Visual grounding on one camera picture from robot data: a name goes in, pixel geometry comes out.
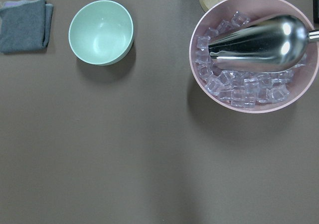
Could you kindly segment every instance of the bowl rim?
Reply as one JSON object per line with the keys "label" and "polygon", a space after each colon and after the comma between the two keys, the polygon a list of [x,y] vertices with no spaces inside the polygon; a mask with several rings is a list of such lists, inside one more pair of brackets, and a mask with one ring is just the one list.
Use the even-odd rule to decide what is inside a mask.
{"label": "bowl rim", "polygon": [[[316,64],[316,68],[314,70],[314,73],[310,79],[310,81],[308,82],[308,84],[306,85],[306,87],[300,92],[300,94],[298,94],[295,98],[293,98],[291,101],[288,101],[278,107],[275,107],[275,108],[271,108],[271,109],[267,109],[267,110],[259,110],[259,111],[254,111],[254,110],[249,110],[248,108],[244,109],[244,108],[237,108],[237,107],[233,107],[229,104],[226,104],[222,101],[220,101],[219,99],[215,98],[213,95],[211,95],[204,87],[203,85],[201,84],[201,82],[199,81],[199,78],[196,76],[196,73],[195,73],[195,70],[194,70],[194,67],[193,67],[193,64],[192,64],[192,59],[191,59],[191,45],[192,45],[192,42],[193,42],[193,39],[195,37],[195,32],[197,31],[198,27],[200,26],[202,20],[206,17],[206,15],[208,13],[210,13],[211,10],[213,10],[214,8],[216,8],[217,6],[219,6],[220,4],[224,3],[224,2],[227,2],[229,0],[223,0],[223,1],[220,1],[219,3],[215,4],[213,7],[211,7],[202,17],[201,19],[199,20],[199,22],[197,23],[193,33],[192,33],[192,36],[191,36],[191,40],[190,40],[190,43],[189,43],[189,51],[188,51],[188,56],[189,56],[189,64],[190,64],[190,67],[191,67],[191,70],[192,70],[192,73],[193,73],[193,76],[196,80],[196,82],[198,83],[198,85],[201,87],[201,89],[212,99],[214,100],[215,102],[219,103],[220,105],[228,108],[228,109],[231,109],[231,110],[234,110],[234,111],[239,111],[239,112],[244,112],[244,113],[267,113],[267,112],[273,112],[273,111],[277,111],[277,110],[280,110],[284,107],[287,107],[288,105],[294,103],[296,100],[298,100],[308,89],[309,87],[311,86],[311,84],[313,83],[316,75],[317,75],[317,72],[318,72],[318,68],[319,68],[319,46],[317,45],[317,54],[318,54],[318,58],[317,58],[317,64]],[[289,5],[291,8],[295,9],[304,19],[305,21],[308,23],[308,25],[310,26],[311,29],[314,29],[314,25],[310,22],[310,20],[306,17],[306,15],[300,10],[298,9],[296,6],[292,5],[290,2],[286,1],[286,0],[279,0],[283,3],[286,3],[287,5]]]}
{"label": "bowl rim", "polygon": [[[72,29],[72,25],[73,25],[73,22],[75,21],[75,19],[77,18],[77,16],[84,10],[86,9],[87,7],[89,6],[92,6],[96,3],[113,3],[113,4],[116,4],[118,5],[119,7],[121,7],[125,12],[126,14],[128,15],[128,18],[130,19],[130,23],[131,23],[131,35],[130,35],[130,39],[128,41],[130,42],[127,42],[127,46],[125,47],[125,49],[123,49],[119,55],[115,58],[113,58],[112,60],[110,61],[102,61],[102,62],[92,62],[92,61],[88,61],[86,59],[84,59],[83,57],[81,57],[73,48],[72,46],[72,42],[71,42],[71,37],[70,37],[70,33],[71,33],[71,29]],[[93,2],[90,2],[88,4],[86,4],[85,6],[83,6],[80,10],[77,11],[77,13],[74,15],[74,17],[72,18],[72,21],[70,23],[70,26],[69,26],[69,31],[68,31],[68,40],[69,40],[69,45],[73,51],[73,53],[79,58],[81,59],[82,61],[88,63],[88,64],[92,64],[92,65],[111,65],[113,63],[116,63],[118,61],[120,61],[129,51],[132,43],[133,43],[133,38],[134,38],[134,23],[133,23],[133,20],[132,20],[132,17],[131,17],[131,14],[129,13],[129,11],[120,3],[116,2],[116,1],[113,1],[113,0],[97,0],[97,1],[93,1]]]}

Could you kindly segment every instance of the stainless steel scoop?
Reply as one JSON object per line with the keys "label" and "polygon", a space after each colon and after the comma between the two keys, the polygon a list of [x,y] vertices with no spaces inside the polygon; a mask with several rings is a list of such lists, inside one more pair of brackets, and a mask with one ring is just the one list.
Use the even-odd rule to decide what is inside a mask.
{"label": "stainless steel scoop", "polygon": [[220,69],[279,72],[297,64],[316,41],[319,30],[308,32],[298,18],[276,15],[215,37],[208,50]]}

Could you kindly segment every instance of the gray cloth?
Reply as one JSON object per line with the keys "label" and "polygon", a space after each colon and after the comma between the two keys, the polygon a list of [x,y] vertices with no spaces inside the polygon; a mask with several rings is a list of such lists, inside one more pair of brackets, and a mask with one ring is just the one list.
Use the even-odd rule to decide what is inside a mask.
{"label": "gray cloth", "polygon": [[7,1],[0,9],[0,52],[34,51],[47,47],[53,5],[46,0]]}

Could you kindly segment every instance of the pink bowl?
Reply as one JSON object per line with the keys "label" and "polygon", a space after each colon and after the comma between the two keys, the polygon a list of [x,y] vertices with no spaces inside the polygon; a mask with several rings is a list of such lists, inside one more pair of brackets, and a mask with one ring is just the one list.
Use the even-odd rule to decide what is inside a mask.
{"label": "pink bowl", "polygon": [[204,90],[204,92],[211,97],[214,101],[229,109],[246,112],[246,113],[266,113],[279,110],[283,107],[290,105],[300,98],[312,82],[318,71],[318,46],[316,43],[310,43],[307,46],[306,54],[307,60],[304,67],[297,69],[293,82],[287,84],[287,89],[290,95],[286,101],[276,104],[258,105],[254,108],[237,108],[228,103],[221,102],[217,97],[208,93],[204,86],[205,83],[199,78],[198,71],[195,63],[195,51],[197,50],[197,37],[203,36],[208,27],[216,28],[222,19],[230,20],[236,11],[240,11],[248,15],[252,20],[262,18],[268,15],[285,13],[298,17],[306,26],[308,30],[313,30],[314,27],[307,17],[295,6],[285,0],[224,0],[214,7],[212,7],[206,14],[199,20],[189,45],[189,61],[193,75]]}

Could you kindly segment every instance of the ice scoop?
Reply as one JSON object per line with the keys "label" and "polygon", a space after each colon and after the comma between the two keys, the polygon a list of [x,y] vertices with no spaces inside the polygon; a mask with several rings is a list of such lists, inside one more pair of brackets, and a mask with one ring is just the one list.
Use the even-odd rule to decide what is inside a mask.
{"label": "ice scoop", "polygon": [[280,14],[223,33],[210,41],[208,50],[220,69],[279,72],[297,64],[308,43],[316,41],[319,30],[308,31],[300,19]]}

